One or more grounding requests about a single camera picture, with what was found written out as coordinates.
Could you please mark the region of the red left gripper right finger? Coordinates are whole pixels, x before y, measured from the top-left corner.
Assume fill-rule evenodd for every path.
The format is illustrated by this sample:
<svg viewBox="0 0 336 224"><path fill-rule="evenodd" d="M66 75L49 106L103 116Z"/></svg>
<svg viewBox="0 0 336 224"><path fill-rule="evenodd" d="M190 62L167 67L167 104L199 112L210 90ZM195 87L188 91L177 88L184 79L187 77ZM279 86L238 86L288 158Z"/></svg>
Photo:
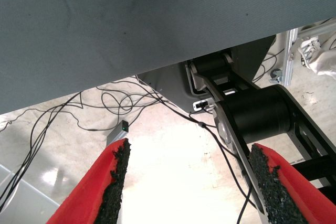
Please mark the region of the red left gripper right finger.
<svg viewBox="0 0 336 224"><path fill-rule="evenodd" d="M335 223L335 204L276 151L256 143L249 160L270 223Z"/></svg>

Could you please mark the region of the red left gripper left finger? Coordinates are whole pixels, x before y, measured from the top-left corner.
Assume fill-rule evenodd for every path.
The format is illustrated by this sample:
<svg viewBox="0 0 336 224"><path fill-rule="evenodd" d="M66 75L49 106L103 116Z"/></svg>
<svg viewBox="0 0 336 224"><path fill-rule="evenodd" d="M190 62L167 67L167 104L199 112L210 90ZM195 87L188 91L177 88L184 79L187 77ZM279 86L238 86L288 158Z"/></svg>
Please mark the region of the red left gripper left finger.
<svg viewBox="0 0 336 224"><path fill-rule="evenodd" d="M129 157L127 138L109 144L47 223L117 223Z"/></svg>

